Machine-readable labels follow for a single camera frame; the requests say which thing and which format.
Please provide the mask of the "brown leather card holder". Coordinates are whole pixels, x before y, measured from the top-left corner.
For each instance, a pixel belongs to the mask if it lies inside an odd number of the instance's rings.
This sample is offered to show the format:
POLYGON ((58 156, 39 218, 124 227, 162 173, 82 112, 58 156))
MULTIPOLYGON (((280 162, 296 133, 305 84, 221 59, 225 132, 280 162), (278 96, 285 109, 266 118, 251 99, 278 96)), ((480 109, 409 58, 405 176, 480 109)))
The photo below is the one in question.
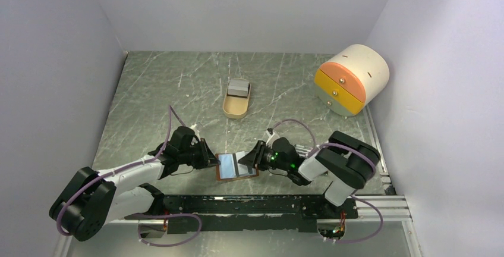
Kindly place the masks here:
POLYGON ((259 176, 255 168, 238 163, 238 160, 246 154, 248 154, 246 151, 217 154, 216 157, 219 160, 219 165, 216 167, 217 181, 234 181, 259 176))

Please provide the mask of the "beige oval tray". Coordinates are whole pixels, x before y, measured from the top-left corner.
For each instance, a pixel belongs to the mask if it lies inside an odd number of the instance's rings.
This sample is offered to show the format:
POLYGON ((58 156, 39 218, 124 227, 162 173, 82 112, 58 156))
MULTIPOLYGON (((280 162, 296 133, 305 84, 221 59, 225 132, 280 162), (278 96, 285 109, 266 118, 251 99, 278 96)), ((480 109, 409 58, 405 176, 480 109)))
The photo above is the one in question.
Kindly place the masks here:
POLYGON ((226 88, 226 93, 223 100, 223 112, 225 116, 231 119, 244 118, 248 112, 250 95, 251 95, 251 84, 250 84, 250 93, 247 98, 228 96, 226 88))

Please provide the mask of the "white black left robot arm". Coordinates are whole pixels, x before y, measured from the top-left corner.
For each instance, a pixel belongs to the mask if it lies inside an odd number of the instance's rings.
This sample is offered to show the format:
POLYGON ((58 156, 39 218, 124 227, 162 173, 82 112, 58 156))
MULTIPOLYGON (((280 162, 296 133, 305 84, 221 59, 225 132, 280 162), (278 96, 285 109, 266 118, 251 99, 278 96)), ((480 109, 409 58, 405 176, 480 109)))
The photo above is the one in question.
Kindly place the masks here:
POLYGON ((81 242, 124 217, 163 218, 169 212, 165 194, 152 182, 175 173, 180 165, 201 170, 218 163, 195 129, 179 126, 138 160, 106 170, 79 169, 50 207, 49 217, 62 235, 81 242))

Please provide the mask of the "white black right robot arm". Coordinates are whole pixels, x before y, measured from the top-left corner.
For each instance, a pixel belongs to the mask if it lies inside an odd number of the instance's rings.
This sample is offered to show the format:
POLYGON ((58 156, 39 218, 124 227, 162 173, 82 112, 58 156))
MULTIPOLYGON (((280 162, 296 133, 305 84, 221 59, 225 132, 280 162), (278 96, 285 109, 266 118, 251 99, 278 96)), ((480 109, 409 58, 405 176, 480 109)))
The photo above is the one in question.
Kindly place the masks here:
POLYGON ((381 157, 375 147, 334 131, 326 143, 316 145, 306 156, 285 137, 259 140, 238 163, 259 171, 282 170, 298 186, 331 173, 333 180, 323 193, 320 208, 326 217, 334 218, 342 212, 346 199, 375 175, 381 157))

